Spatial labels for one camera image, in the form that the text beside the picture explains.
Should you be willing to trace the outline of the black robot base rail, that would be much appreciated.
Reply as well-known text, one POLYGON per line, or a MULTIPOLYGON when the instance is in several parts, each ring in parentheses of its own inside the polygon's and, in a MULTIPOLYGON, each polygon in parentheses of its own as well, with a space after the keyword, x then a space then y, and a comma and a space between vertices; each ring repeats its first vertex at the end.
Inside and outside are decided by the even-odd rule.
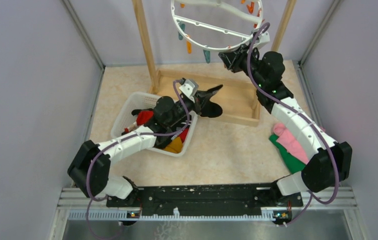
POLYGON ((144 186, 123 200, 111 196, 111 208, 139 208, 144 217, 171 216, 175 209, 183 217, 260 216, 266 207, 301 207, 300 193, 282 196, 273 183, 144 186))

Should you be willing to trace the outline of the black sock white stripes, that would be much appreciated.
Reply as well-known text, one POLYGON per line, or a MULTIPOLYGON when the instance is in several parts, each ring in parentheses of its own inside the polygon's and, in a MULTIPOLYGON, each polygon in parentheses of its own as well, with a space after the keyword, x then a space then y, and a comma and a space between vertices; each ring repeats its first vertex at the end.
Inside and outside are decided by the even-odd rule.
POLYGON ((205 118, 217 118, 220 117, 222 113, 223 109, 219 104, 208 101, 201 108, 199 116, 205 118))

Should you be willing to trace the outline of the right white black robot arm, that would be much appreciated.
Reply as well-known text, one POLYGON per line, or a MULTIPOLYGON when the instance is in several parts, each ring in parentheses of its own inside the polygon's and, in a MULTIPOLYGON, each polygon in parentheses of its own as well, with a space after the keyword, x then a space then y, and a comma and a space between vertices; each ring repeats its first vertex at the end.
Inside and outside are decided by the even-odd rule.
POLYGON ((327 135, 300 107, 293 93, 285 86, 285 71, 280 53, 269 51, 259 57, 255 48, 246 45, 218 54, 226 69, 243 72, 256 88, 259 103, 277 118, 295 137, 309 159, 303 170, 274 181, 270 200, 283 206, 290 195, 309 191, 322 204, 334 201, 339 183, 349 176, 352 147, 327 135))

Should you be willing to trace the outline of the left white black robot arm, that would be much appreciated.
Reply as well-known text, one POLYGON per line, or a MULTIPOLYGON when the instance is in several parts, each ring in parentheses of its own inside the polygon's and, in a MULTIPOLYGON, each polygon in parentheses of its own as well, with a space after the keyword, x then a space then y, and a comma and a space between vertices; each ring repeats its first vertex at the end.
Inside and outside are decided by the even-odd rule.
POLYGON ((160 97, 152 108, 153 116, 145 123, 137 126, 120 137, 109 141, 94 143, 85 141, 70 166, 68 176, 84 195, 93 201, 100 202, 99 194, 116 197, 126 207, 137 201, 137 186, 127 177, 109 175, 110 167, 120 160, 144 149, 167 147, 172 138, 184 131, 188 125, 176 129, 176 124, 184 119, 190 120, 190 113, 201 117, 217 118, 222 115, 220 105, 211 101, 223 85, 208 90, 198 90, 197 85, 189 80, 176 80, 180 84, 175 88, 178 101, 170 96, 160 97))

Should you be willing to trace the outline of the round white clip hanger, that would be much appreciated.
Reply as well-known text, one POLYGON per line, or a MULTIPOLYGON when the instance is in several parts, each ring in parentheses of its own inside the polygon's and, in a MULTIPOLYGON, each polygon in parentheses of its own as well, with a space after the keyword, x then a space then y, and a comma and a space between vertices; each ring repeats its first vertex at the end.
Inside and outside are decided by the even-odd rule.
POLYGON ((172 22, 185 52, 200 50, 210 63, 212 54, 229 52, 242 45, 255 44, 268 31, 261 0, 173 0, 170 3, 172 22))

